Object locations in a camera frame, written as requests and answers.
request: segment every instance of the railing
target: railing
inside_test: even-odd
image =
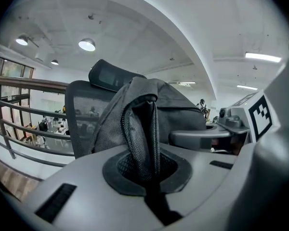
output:
[[[39,158],[32,157],[30,155],[27,155],[23,152],[20,152],[19,150],[12,148],[11,142],[24,146],[34,151],[39,151],[39,152],[47,153],[47,154],[60,155],[60,156],[74,156],[74,153],[68,152],[68,151],[66,152],[57,151],[57,150],[54,150],[53,148],[51,149],[42,148],[40,146],[36,146],[34,144],[31,145],[23,141],[17,140],[15,138],[12,138],[6,132],[5,125],[8,125],[12,127],[13,129],[23,131],[24,136],[26,136],[26,132],[28,132],[28,133],[35,134],[35,135],[41,135],[46,138],[54,138],[57,140],[64,140],[64,141],[70,140],[69,135],[57,134],[57,133],[48,132],[48,131],[45,132],[45,131],[40,131],[40,130],[25,127],[22,121],[22,112],[49,116],[49,117],[54,117],[58,119],[65,118],[66,117],[65,114],[57,113],[57,112],[50,112],[50,111],[43,111],[39,109],[16,105],[14,104],[15,102],[22,100],[22,99],[28,99],[30,97],[30,94],[22,94],[22,95],[20,94],[20,95],[15,95],[10,98],[6,98],[6,97],[1,96],[1,87],[10,86],[10,87],[16,87],[20,89],[39,90],[43,92],[54,92],[54,93],[64,94],[67,85],[68,84],[62,83],[62,82],[47,81],[47,80],[41,80],[41,79],[20,78],[20,77],[1,77],[0,76],[0,135],[3,137],[4,142],[5,142],[4,144],[0,142],[0,146],[8,150],[13,159],[16,159],[15,155],[18,155],[25,159],[29,159],[31,161],[38,162],[38,163],[45,164],[45,165],[50,165],[50,166],[55,166],[55,167],[63,167],[64,165],[66,165],[63,163],[51,162],[51,161],[47,161],[47,160],[43,160],[43,159],[39,159]],[[18,110],[20,113],[21,125],[16,124],[13,121],[11,122],[6,119],[3,119],[2,109],[1,109],[2,107],[9,107],[11,110],[11,113],[12,113],[12,109]]]

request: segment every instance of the fluorescent light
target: fluorescent light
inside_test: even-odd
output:
[[[21,45],[28,45],[28,38],[25,35],[21,35],[16,39],[16,42]]]
[[[263,54],[256,54],[256,53],[245,53],[246,58],[253,58],[253,59],[260,59],[260,60],[267,60],[275,63],[279,63],[281,58],[276,56],[269,56],[269,55],[263,55]]]
[[[52,60],[51,62],[53,65],[59,65],[58,61],[57,60]]]
[[[84,38],[78,45],[85,51],[95,51],[95,43],[91,38]]]
[[[258,88],[254,88],[254,87],[246,87],[246,86],[240,86],[240,85],[237,85],[236,87],[239,87],[239,88],[246,88],[246,89],[251,89],[251,90],[258,90]]]

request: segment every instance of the white ceiling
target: white ceiling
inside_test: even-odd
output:
[[[131,1],[140,11],[138,0]],[[183,32],[208,75],[211,71],[217,77],[219,86],[265,88],[289,56],[288,26],[270,0],[145,1]],[[94,20],[88,18],[92,13]],[[161,28],[152,21],[158,18],[147,19],[109,0],[28,0],[6,14],[0,27],[0,44],[34,58],[34,46],[24,48],[14,41],[20,33],[27,33],[35,43],[44,38],[50,45],[43,64],[51,67],[55,66],[50,61],[57,59],[62,67],[87,71],[103,58],[168,82],[205,82],[203,66],[194,65],[191,52],[184,52],[182,42],[165,32],[171,31],[169,25],[159,24]],[[87,37],[96,42],[93,53],[78,47],[78,42]],[[279,56],[282,62],[247,60],[247,51]]]

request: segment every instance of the black slot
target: black slot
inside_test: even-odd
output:
[[[233,164],[229,164],[229,163],[224,163],[224,162],[220,162],[220,161],[212,161],[210,162],[211,165],[214,165],[216,167],[222,167],[222,168],[226,168],[226,169],[232,169]]]
[[[74,185],[62,184],[35,214],[43,220],[52,223],[75,189],[76,186]]]

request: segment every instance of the ceiling fixture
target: ceiling fixture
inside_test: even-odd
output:
[[[21,45],[28,45],[28,37],[25,35],[21,35],[16,39],[16,42]]]
[[[258,88],[254,88],[254,87],[246,87],[246,86],[241,86],[241,85],[237,85],[236,87],[239,87],[239,88],[246,88],[246,89],[251,89],[251,90],[258,90]]]
[[[52,60],[51,62],[53,65],[59,65],[58,61],[57,60]]]
[[[91,38],[84,38],[78,45],[85,51],[95,51],[95,42]]]
[[[276,56],[270,56],[270,55],[263,55],[263,54],[256,54],[256,53],[245,53],[246,58],[252,58],[252,59],[259,59],[259,60],[267,60],[275,63],[279,63],[281,58]]]

